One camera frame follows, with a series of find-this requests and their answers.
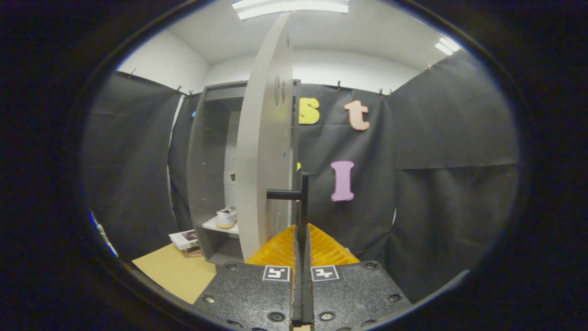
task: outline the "open door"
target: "open door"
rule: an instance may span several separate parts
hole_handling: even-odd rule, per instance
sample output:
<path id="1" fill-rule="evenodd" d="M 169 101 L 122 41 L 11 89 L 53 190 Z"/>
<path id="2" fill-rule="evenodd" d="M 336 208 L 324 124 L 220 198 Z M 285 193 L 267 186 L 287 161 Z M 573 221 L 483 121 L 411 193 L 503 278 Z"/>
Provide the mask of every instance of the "open door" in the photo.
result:
<path id="1" fill-rule="evenodd" d="M 289 189 L 293 167 L 289 15 L 278 16 L 255 58 L 239 120 L 235 193 L 245 260 L 288 226 L 288 201 L 268 201 L 266 192 Z"/>

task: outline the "ceiling light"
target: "ceiling light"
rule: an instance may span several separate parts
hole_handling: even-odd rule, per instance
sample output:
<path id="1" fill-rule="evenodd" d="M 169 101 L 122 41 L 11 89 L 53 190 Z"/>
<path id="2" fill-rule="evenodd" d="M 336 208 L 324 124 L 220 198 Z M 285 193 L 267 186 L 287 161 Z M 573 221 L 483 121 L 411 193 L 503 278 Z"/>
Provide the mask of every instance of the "ceiling light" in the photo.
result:
<path id="1" fill-rule="evenodd" d="M 241 20 L 290 11 L 349 12 L 349 0 L 241 0 L 232 4 Z"/>
<path id="2" fill-rule="evenodd" d="M 459 49 L 459 47 L 454 42 L 449 41 L 448 39 L 445 39 L 444 37 L 441 37 L 439 42 L 454 52 L 457 52 L 457 50 Z"/>
<path id="3" fill-rule="evenodd" d="M 435 45 L 435 47 L 439 51 L 442 51 L 443 53 L 445 53 L 447 55 L 452 55 L 453 54 L 453 51 L 451 49 L 448 49 L 447 47 L 443 46 L 440 42 L 438 42 L 437 45 Z"/>

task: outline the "white shelf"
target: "white shelf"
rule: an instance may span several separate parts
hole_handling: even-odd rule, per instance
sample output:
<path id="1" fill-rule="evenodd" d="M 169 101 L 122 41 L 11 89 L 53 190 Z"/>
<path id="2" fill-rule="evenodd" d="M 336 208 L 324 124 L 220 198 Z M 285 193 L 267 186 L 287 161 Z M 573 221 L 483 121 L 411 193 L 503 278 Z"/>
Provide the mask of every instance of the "white shelf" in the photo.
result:
<path id="1" fill-rule="evenodd" d="M 237 221 L 237 223 L 235 223 L 235 226 L 233 226 L 232 228 L 222 229 L 222 228 L 216 226 L 216 216 L 212 217 L 210 220 L 204 222 L 202 227 L 204 229 L 232 233 L 232 234 L 236 234 L 237 236 L 239 235 L 239 222 L 238 221 Z"/>

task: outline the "black fabric backdrop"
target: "black fabric backdrop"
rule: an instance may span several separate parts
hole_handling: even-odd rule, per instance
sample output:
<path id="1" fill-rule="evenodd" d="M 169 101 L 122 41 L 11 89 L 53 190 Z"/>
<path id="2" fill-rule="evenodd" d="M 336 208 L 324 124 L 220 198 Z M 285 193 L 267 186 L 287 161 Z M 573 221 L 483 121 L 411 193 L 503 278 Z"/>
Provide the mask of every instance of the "black fabric backdrop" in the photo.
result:
<path id="1" fill-rule="evenodd" d="M 311 223 L 379 260 L 413 302 L 476 264 L 503 227 L 519 155 L 509 105 L 481 63 L 456 52 L 385 97 L 308 84 L 300 96 L 320 102 L 299 137 Z M 369 109 L 366 131 L 349 124 L 353 100 Z M 330 199 L 339 160 L 355 163 L 351 201 Z"/>
<path id="2" fill-rule="evenodd" d="M 188 205 L 188 181 L 186 167 L 188 162 L 188 143 L 192 130 L 192 113 L 196 111 L 200 94 L 185 97 L 173 125 L 172 142 L 169 147 L 169 178 L 173 212 L 179 231 L 193 229 Z"/>
<path id="3" fill-rule="evenodd" d="M 169 135 L 180 94 L 116 72 L 97 96 L 82 145 L 86 199 L 120 257 L 169 244 L 178 231 L 169 204 Z"/>

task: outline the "shoe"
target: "shoe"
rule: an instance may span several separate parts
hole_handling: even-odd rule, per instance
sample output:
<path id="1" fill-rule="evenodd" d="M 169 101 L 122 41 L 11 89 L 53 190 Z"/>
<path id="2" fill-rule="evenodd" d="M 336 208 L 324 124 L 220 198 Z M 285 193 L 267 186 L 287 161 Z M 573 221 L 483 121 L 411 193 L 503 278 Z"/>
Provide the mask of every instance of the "shoe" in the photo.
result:
<path id="1" fill-rule="evenodd" d="M 216 212 L 216 226 L 221 229 L 230 229 L 237 223 L 237 208 L 235 206 L 227 206 L 223 210 Z"/>

